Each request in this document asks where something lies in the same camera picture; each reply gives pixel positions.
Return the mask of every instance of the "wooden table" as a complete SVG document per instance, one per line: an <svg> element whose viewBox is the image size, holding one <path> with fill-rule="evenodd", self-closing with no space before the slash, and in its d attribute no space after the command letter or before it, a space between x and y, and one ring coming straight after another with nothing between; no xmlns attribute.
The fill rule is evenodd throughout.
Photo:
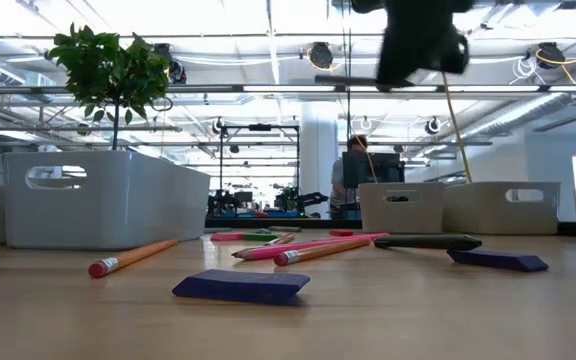
<svg viewBox="0 0 576 360"><path fill-rule="evenodd" d="M454 264L442 251L362 248L275 269L230 257L242 243L206 237L92 280L86 269L105 254L0 248L0 359L576 359L576 238L481 238L551 268L524 274ZM172 296L210 268L312 280L300 307Z"/></svg>

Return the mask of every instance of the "pink pencil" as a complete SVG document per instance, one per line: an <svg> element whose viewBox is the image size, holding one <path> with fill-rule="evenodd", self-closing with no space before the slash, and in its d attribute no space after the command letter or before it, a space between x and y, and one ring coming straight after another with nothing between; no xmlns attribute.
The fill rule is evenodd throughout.
<svg viewBox="0 0 576 360"><path fill-rule="evenodd" d="M300 250L300 249L308 249L315 246L323 246L323 245L334 245L339 244L347 241L353 240L364 240L370 239L374 240L378 237L388 236L387 233L379 233L379 234L365 234L365 235L355 235L355 236L345 236L345 237L336 237L330 239L322 239L318 241L311 241L307 243L301 244L289 244L289 245L277 245L277 246L265 246L259 248L251 248L251 249L244 249L241 251L237 251L236 253L232 254L232 256L244 259L244 260L263 260L263 259L272 259L276 255L283 253L284 251L289 250Z"/></svg>

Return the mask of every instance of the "green leaves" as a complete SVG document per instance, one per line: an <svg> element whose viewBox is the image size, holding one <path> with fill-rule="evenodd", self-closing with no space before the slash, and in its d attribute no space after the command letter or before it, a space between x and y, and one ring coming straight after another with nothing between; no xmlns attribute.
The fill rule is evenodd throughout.
<svg viewBox="0 0 576 360"><path fill-rule="evenodd" d="M130 111L130 109L126 110L126 116L124 117L124 120L126 121L126 125L130 125L130 122L132 121L132 111Z"/></svg>
<svg viewBox="0 0 576 360"><path fill-rule="evenodd" d="M99 122L101 119L104 118L105 112L103 110L99 110L95 113L95 116L92 118L93 122Z"/></svg>
<svg viewBox="0 0 576 360"><path fill-rule="evenodd" d="M88 26L76 29L72 24L70 35L54 37L55 47L48 56L58 58L57 63L67 69L66 89L95 122L106 116L117 120L101 110L110 104L126 108L126 123L135 113L147 120L145 107L166 96L168 61L154 54L153 46L139 35L133 36L126 49L119 45L118 34L95 34Z"/></svg>
<svg viewBox="0 0 576 360"><path fill-rule="evenodd" d="M90 116L90 114L92 114L93 110L95 110L95 104L90 104L90 105L86 106L86 110L84 111L84 117Z"/></svg>

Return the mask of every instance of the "plant stem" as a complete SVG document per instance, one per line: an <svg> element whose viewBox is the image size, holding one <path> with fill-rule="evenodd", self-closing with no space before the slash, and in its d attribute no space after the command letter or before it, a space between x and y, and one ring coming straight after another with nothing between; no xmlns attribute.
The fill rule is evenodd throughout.
<svg viewBox="0 0 576 360"><path fill-rule="evenodd" d="M115 102L115 121L112 124L112 149L117 150L117 137L119 136L119 102Z"/></svg>

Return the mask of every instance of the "person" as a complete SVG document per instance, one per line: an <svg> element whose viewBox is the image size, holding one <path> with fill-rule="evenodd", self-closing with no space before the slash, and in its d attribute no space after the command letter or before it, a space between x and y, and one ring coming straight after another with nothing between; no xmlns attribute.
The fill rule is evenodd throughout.
<svg viewBox="0 0 576 360"><path fill-rule="evenodd" d="M350 151L366 153L368 141L364 135L350 139ZM359 209L356 203L356 189L344 188L344 168L342 159L332 166L332 192L330 193L330 218L333 220L359 220Z"/></svg>

